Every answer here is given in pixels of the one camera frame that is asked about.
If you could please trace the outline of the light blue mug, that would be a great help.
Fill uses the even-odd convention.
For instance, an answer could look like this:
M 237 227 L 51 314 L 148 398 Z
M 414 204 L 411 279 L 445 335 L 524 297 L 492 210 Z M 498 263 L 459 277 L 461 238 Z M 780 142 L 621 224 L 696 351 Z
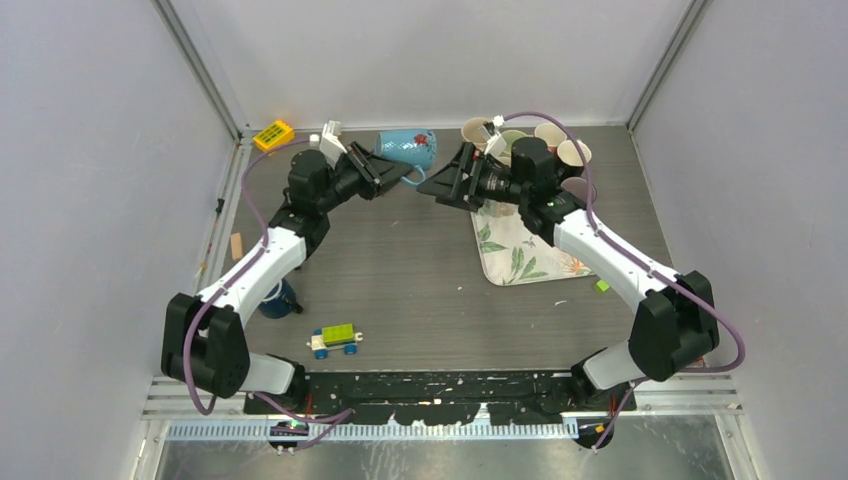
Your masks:
M 437 156 L 437 138 L 431 129 L 400 129 L 379 132 L 373 153 L 388 160 L 411 165 L 418 174 L 413 180 L 403 177 L 406 185 L 418 186 L 427 179 Z

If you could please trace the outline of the beige floral mug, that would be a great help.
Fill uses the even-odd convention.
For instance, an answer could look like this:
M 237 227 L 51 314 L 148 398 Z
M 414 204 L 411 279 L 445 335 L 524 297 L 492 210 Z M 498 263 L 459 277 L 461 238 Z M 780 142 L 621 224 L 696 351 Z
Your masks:
M 463 141 L 472 143 L 477 150 L 484 151 L 487 137 L 483 133 L 483 127 L 491 121 L 492 119 L 487 117 L 474 117 L 467 120 L 460 129 Z

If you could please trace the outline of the light green mug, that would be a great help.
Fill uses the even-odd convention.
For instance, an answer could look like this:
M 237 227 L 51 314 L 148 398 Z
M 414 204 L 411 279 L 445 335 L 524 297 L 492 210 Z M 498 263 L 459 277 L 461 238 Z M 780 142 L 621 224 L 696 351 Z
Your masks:
M 512 164 L 512 147 L 514 143 L 519 139 L 527 137 L 528 134 L 520 130 L 505 130 L 501 132 L 501 136 L 505 141 L 505 147 L 497 156 L 497 159 L 505 166 L 510 167 Z

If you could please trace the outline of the pink mug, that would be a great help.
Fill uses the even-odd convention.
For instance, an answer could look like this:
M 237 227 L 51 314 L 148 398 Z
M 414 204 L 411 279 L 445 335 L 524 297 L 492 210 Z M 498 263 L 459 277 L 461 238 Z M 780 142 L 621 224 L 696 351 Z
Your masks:
M 558 147 L 568 140 L 566 133 L 552 122 L 538 124 L 533 131 L 533 135 L 543 140 L 546 143 L 547 149 L 555 157 L 558 157 Z

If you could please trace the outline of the black faceted mug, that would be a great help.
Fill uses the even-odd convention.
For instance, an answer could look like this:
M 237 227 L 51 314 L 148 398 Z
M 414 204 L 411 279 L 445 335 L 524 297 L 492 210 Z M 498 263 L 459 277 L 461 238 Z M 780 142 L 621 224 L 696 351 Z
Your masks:
M 592 151 L 582 140 L 567 140 L 558 147 L 558 159 L 563 163 L 565 177 L 581 177 L 585 165 L 592 160 Z

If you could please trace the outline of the dark blue mug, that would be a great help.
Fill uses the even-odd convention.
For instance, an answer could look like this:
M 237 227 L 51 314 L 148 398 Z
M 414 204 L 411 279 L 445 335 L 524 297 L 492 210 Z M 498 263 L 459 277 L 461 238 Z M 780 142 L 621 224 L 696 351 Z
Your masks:
M 302 314 L 304 307 L 291 284 L 283 278 L 262 299 L 258 310 L 266 318 L 280 319 L 292 313 Z

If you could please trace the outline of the mauve mug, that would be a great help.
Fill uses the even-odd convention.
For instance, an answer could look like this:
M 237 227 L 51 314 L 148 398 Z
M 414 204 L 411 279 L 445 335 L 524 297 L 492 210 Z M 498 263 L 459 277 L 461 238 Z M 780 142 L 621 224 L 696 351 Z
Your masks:
M 566 178 L 561 187 L 584 203 L 594 202 L 597 198 L 596 188 L 582 177 Z

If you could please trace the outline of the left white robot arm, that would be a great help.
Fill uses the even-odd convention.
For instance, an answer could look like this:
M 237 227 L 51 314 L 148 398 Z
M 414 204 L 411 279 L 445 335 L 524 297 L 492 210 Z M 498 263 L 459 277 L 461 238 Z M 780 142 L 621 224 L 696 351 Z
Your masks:
M 165 314 L 162 373 L 184 382 L 191 395 L 230 398 L 259 391 L 280 412 L 298 412 L 307 398 L 299 364 L 248 350 L 245 327 L 266 296 L 300 267 L 326 236 L 330 211 L 358 196 L 384 195 L 412 165 L 351 143 L 335 162 L 317 149 L 298 152 L 285 200 L 258 243 L 231 270 L 196 294 L 176 294 Z

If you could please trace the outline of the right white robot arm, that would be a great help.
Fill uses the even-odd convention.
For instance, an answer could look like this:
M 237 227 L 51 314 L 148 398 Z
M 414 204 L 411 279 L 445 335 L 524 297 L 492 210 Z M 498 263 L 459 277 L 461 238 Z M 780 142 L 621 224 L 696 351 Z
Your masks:
M 472 212 L 486 201 L 517 206 L 530 233 L 588 266 L 633 311 L 628 339 L 571 369 L 572 400 L 591 411 L 615 386 L 641 378 L 664 381 L 684 370 L 717 347 L 720 334 L 709 311 L 710 282 L 696 271 L 681 275 L 652 260 L 591 216 L 588 204 L 562 187 L 574 171 L 538 138 L 517 140 L 508 166 L 464 143 L 417 190 Z

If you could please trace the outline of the floral leaf tray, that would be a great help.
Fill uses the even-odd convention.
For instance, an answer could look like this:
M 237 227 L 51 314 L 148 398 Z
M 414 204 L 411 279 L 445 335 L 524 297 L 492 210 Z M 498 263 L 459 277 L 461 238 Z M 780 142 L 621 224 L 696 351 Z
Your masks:
M 531 234 L 515 205 L 487 200 L 471 220 L 484 276 L 496 286 L 593 274 L 584 262 Z

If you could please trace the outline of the yellow toy brick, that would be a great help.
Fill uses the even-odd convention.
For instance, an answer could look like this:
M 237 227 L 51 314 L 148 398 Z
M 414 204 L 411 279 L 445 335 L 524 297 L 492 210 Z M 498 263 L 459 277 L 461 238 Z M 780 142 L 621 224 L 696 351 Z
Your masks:
M 291 143 L 295 137 L 295 130 L 277 119 L 253 136 L 253 144 L 262 153 L 273 153 L 278 147 Z

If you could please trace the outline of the long wooden block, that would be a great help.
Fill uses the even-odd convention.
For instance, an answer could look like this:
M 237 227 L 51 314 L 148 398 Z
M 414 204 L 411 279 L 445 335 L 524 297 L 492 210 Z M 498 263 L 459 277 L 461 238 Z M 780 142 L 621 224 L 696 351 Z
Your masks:
M 243 238 L 239 232 L 232 233 L 230 236 L 230 254 L 234 262 L 244 257 Z

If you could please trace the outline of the toy brick car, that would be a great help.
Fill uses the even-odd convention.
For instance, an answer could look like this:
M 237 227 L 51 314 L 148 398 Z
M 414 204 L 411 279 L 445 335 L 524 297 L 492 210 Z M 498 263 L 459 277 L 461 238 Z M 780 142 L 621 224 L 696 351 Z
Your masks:
M 331 351 L 341 351 L 344 355 L 354 355 L 364 334 L 357 331 L 352 323 L 344 323 L 318 328 L 313 331 L 306 345 L 318 360 L 327 359 Z

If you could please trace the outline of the small green cube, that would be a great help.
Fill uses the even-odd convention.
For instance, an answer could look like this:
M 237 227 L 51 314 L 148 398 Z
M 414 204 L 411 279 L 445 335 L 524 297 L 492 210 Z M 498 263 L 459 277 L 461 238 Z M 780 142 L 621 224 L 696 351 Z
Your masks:
M 610 289 L 610 286 L 607 282 L 599 280 L 596 282 L 594 288 L 598 293 L 605 293 Z

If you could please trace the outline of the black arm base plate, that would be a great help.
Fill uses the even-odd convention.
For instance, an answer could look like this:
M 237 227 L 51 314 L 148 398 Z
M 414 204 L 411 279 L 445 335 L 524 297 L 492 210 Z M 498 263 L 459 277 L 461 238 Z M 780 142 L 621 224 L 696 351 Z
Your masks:
M 350 424 L 403 426 L 466 425 L 482 413 L 496 426 L 554 424 L 564 413 L 607 417 L 618 407 L 636 407 L 627 385 L 582 397 L 570 373 L 556 370 L 309 372 L 282 395 L 244 403 L 247 414 L 325 418 L 350 410 Z

